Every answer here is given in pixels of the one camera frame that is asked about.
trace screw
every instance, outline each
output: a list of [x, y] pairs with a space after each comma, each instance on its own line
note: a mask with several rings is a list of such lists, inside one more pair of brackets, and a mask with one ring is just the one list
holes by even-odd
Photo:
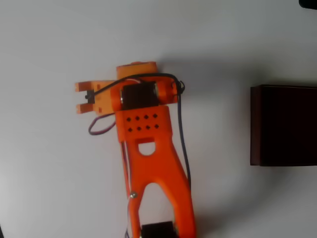
[[138, 194], [136, 192], [134, 192], [134, 191], [132, 191], [130, 193], [130, 198], [136, 198], [137, 196], [138, 196]]

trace white table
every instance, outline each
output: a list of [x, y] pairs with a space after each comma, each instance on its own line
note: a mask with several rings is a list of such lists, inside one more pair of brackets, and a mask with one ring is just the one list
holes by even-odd
[[[74, 83], [155, 60], [186, 83], [200, 238], [312, 238], [317, 169], [249, 166], [249, 88], [317, 76], [317, 11], [297, 0], [0, 2], [0, 225], [5, 238], [121, 238], [116, 130], [92, 137]], [[174, 143], [181, 155], [176, 106]], [[101, 128], [111, 119], [98, 126]], [[142, 223], [172, 219], [150, 185]]]

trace orange robotic arm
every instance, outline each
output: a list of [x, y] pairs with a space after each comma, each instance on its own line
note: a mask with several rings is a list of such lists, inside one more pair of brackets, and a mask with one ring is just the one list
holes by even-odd
[[[119, 66], [117, 77], [117, 81], [77, 83], [76, 91], [87, 91], [88, 99], [88, 103], [77, 105], [77, 112], [95, 111], [101, 117], [115, 114], [133, 237], [195, 238], [185, 145], [182, 139], [188, 178], [172, 143], [166, 106], [177, 102], [180, 110], [181, 83], [173, 75], [158, 73], [155, 62]], [[140, 153], [139, 144], [147, 142], [154, 142], [156, 150], [145, 156]], [[152, 182], [161, 186], [174, 208], [174, 227], [172, 223], [160, 223], [141, 228], [139, 207], [145, 187]]]

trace black wire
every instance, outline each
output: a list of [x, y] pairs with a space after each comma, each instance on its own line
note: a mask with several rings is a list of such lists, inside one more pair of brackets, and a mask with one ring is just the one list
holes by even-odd
[[186, 172], [187, 172], [187, 180], [189, 184], [189, 188], [192, 186], [192, 180], [191, 180], [191, 174], [190, 174], [190, 167], [189, 167], [189, 161], [187, 157], [187, 151], [186, 151], [186, 145], [185, 145], [185, 139], [184, 139], [184, 132], [183, 132], [183, 122], [182, 122], [182, 105], [181, 105], [181, 94], [185, 90], [185, 84], [182, 81], [179, 81], [173, 74], [170, 73], [142, 73], [142, 74], [134, 74], [130, 75], [124, 78], [121, 78], [117, 81], [114, 81], [113, 83], [101, 88], [100, 90], [90, 94], [89, 96], [87, 95], [85, 98], [89, 99], [90, 97], [94, 97], [97, 94], [102, 93], [103, 91], [117, 85], [118, 83], [121, 83], [127, 79], [138, 79], [140, 80], [142, 77], [168, 77], [172, 78], [175, 82], [176, 89], [177, 89], [177, 114], [178, 114], [178, 127], [179, 127], [179, 135], [180, 135], [180, 141], [182, 145], [182, 150], [184, 154], [184, 160], [185, 160], [185, 165], [186, 165]]

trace red wire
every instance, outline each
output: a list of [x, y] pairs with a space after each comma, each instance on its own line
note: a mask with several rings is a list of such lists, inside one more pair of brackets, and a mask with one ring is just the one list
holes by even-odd
[[110, 130], [115, 126], [115, 122], [112, 123], [110, 126], [106, 127], [106, 128], [103, 129], [103, 130], [98, 130], [98, 131], [91, 131], [91, 130], [92, 130], [92, 128], [94, 127], [94, 125], [96, 124], [96, 122], [97, 122], [99, 119], [109, 117], [109, 116], [111, 116], [111, 115], [113, 115], [113, 114], [114, 114], [114, 113], [110, 113], [110, 114], [105, 114], [105, 115], [96, 117], [96, 118], [93, 120], [93, 122], [90, 124], [89, 128], [88, 128], [89, 134], [91, 134], [91, 135], [102, 135], [102, 134], [105, 134], [106, 132], [110, 131]]

